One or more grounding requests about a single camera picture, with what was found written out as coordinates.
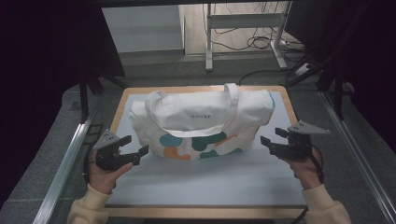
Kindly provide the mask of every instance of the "white platform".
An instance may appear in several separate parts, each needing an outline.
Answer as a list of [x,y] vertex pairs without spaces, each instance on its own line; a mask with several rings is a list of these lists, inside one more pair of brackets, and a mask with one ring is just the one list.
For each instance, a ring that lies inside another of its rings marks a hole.
[[[289,166],[269,154],[260,135],[273,142],[287,143],[275,135],[275,127],[286,129],[290,120],[280,92],[271,92],[276,109],[268,125],[261,127],[252,149],[198,161],[161,158],[151,152],[140,165],[123,175],[107,205],[158,206],[265,206],[302,205],[302,187]],[[129,120],[133,100],[144,101],[146,94],[129,95],[117,135],[132,136],[121,153],[136,152],[141,146]]]

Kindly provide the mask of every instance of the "white tote bag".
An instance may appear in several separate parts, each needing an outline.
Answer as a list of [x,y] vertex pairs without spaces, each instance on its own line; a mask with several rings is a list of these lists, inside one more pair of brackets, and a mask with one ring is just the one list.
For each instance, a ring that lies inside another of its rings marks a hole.
[[141,146],[192,161],[248,150],[274,108],[267,90],[239,91],[225,84],[224,91],[154,91],[145,102],[133,101],[129,116]]

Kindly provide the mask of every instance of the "person's hand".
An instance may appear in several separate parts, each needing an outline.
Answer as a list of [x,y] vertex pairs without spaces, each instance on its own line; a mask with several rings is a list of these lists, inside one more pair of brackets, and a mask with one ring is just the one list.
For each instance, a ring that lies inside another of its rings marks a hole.
[[[312,147],[312,154],[318,162],[321,161],[320,154],[318,150],[314,147]],[[321,185],[318,177],[317,168],[309,158],[303,161],[292,161],[283,158],[280,159],[290,165],[290,169],[300,180],[303,189],[314,189]]]
[[[92,152],[90,161],[94,161],[96,152],[96,150]],[[102,170],[95,162],[90,163],[89,166],[91,187],[101,193],[110,194],[116,185],[117,179],[131,170],[134,165],[131,162],[127,163],[114,172]]]

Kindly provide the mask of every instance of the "orange spot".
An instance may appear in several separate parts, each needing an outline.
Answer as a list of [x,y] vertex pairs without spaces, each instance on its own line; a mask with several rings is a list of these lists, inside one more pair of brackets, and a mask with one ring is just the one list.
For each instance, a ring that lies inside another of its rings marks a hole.
[[191,160],[191,155],[186,154],[183,156],[178,155],[177,153],[177,147],[165,147],[163,149],[163,155],[166,158],[170,159],[177,159],[177,160],[183,160],[183,161],[190,161]]
[[237,133],[234,134],[234,135],[231,135],[230,137],[228,137],[228,138],[226,138],[226,139],[224,139],[224,140],[222,140],[222,141],[217,142],[217,143],[215,144],[215,147],[218,147],[219,145],[221,145],[221,144],[227,142],[228,140],[230,140],[230,139],[232,139],[232,138],[234,138],[234,137],[237,137],[237,136],[238,136]]

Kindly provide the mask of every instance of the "dark background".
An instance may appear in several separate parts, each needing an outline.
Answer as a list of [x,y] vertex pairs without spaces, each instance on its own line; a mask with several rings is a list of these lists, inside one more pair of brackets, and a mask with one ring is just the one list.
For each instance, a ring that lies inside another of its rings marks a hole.
[[[308,9],[323,22],[309,18],[300,29],[309,33],[325,27],[316,42],[305,41],[308,47],[322,45],[320,51],[312,50],[319,61],[333,49],[357,2],[335,0],[323,13]],[[373,1],[343,52],[344,78],[355,88],[354,104],[393,150],[395,17],[393,1]],[[50,130],[64,91],[92,68],[111,76],[123,76],[123,71],[99,6],[0,1],[0,29],[2,204]]]
[[124,74],[99,6],[0,4],[2,205],[47,136],[64,91],[92,69]]

